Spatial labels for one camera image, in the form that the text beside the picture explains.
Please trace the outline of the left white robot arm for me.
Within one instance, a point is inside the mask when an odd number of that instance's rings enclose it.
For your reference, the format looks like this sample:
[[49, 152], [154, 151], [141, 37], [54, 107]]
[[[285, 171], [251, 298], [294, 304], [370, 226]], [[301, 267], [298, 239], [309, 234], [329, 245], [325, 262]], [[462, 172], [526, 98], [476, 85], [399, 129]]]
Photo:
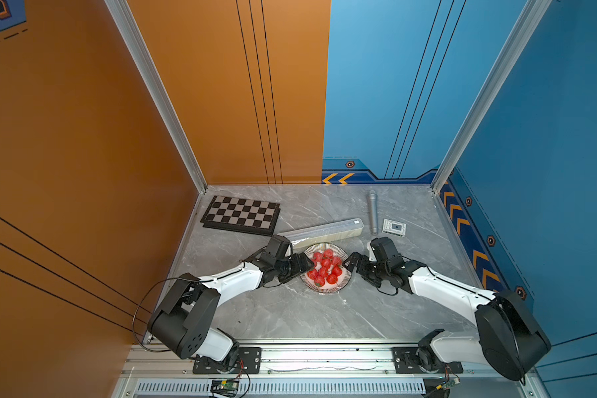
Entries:
[[287, 238], [274, 235], [267, 246], [230, 270], [177, 277], [152, 313], [147, 330], [181, 359], [207, 358], [222, 371], [230, 371], [239, 360], [240, 343], [212, 328], [217, 309], [272, 280], [283, 285], [313, 269], [307, 255], [294, 253]]

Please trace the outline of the cream plastic wrap dispenser box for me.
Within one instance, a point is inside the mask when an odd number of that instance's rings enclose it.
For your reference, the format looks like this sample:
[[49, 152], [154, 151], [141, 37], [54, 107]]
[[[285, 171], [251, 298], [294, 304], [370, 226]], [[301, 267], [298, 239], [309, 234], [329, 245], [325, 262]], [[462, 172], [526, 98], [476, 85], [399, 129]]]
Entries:
[[364, 223], [360, 218], [331, 222], [316, 227], [306, 227], [289, 232], [280, 232], [287, 238], [295, 250], [308, 248], [321, 243], [331, 243], [360, 236]]

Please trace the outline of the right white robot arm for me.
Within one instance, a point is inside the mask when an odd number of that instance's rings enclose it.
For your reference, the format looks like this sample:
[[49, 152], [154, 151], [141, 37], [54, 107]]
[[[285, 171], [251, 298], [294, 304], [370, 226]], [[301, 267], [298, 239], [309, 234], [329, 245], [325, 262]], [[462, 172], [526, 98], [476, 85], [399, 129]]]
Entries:
[[376, 288], [388, 282], [396, 291], [429, 299], [477, 329], [475, 335], [442, 328], [428, 333], [410, 355], [421, 371], [434, 373], [452, 363], [479, 363], [510, 381], [523, 381], [551, 351], [546, 332], [518, 294], [484, 290], [441, 275], [429, 265], [404, 257], [387, 237], [372, 240], [369, 250], [370, 255], [352, 253], [343, 266]]

